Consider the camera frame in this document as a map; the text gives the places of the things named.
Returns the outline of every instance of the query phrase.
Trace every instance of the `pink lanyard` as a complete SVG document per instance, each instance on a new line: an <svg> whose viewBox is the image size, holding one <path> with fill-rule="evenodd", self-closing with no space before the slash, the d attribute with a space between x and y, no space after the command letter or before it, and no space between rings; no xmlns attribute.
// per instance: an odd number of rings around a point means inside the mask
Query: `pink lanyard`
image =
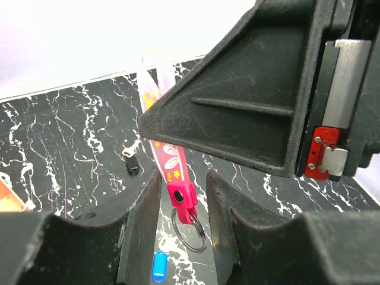
<svg viewBox="0 0 380 285"><path fill-rule="evenodd" d="M157 69L159 86L149 72L141 68L137 71L137 86L142 112L148 110L175 84L175 72L172 64ZM197 217L195 206L198 204L195 185L190 181L185 150L177 145L159 141L149 141L154 159L166 182L170 200L177 209L178 219L183 224L194 224Z"/></svg>

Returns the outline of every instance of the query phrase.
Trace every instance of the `white wall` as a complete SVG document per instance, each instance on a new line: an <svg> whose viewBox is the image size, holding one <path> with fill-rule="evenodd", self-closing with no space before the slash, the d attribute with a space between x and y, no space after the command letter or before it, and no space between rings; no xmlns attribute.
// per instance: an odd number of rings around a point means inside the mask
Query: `white wall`
<svg viewBox="0 0 380 285"><path fill-rule="evenodd" d="M204 55L254 2L0 0L0 100L131 72L144 43Z"/></svg>
<svg viewBox="0 0 380 285"><path fill-rule="evenodd" d="M368 168L358 168L356 180L380 202L380 154L374 154Z"/></svg>

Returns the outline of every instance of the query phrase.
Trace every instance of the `blue plastic key fob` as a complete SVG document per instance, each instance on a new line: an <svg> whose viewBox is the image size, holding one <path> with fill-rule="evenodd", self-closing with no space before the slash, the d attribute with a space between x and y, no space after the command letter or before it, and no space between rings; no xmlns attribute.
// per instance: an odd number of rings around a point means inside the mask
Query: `blue plastic key fob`
<svg viewBox="0 0 380 285"><path fill-rule="evenodd" d="M154 254L152 279L155 283L162 283L166 278L167 254L158 251Z"/></svg>

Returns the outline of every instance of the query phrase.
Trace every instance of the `metal split ring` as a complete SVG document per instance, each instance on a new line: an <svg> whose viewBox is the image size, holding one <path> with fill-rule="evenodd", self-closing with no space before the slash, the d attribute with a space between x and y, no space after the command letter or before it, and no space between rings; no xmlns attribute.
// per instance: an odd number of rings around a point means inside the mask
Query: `metal split ring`
<svg viewBox="0 0 380 285"><path fill-rule="evenodd" d="M173 227L174 227L174 231L176 232L177 237L179 238L179 240L183 243L184 246L186 246L187 249L189 249L190 251L192 251L192 252L194 252L196 254L200 254L200 253L204 252L205 249L206 249L206 247L207 247L206 246L206 234L204 233L202 224L198 220L198 218L196 217L196 215L194 215L192 212L190 212L190 218L191 218L191 220L194 223L195 230L197 231L198 236L202 239L202 245L201 245L200 248L195 248L192 245L190 245L187 241L185 241L185 238L183 237L183 234L178 229L178 226L177 226L177 223L176 223L176 215L177 215L177 209L174 208L173 211L172 211L172 224L173 224Z"/></svg>

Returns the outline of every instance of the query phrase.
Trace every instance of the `red metal clip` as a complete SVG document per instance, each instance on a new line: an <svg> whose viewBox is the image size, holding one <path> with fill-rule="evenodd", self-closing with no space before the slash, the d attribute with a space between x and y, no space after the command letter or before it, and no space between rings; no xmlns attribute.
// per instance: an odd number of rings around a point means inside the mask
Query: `red metal clip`
<svg viewBox="0 0 380 285"><path fill-rule="evenodd" d="M314 130L313 141L310 146L308 162L305 168L305 176L316 180L327 180L328 172L320 172L318 166L324 155L324 145L334 145L338 143L340 130L320 126Z"/></svg>

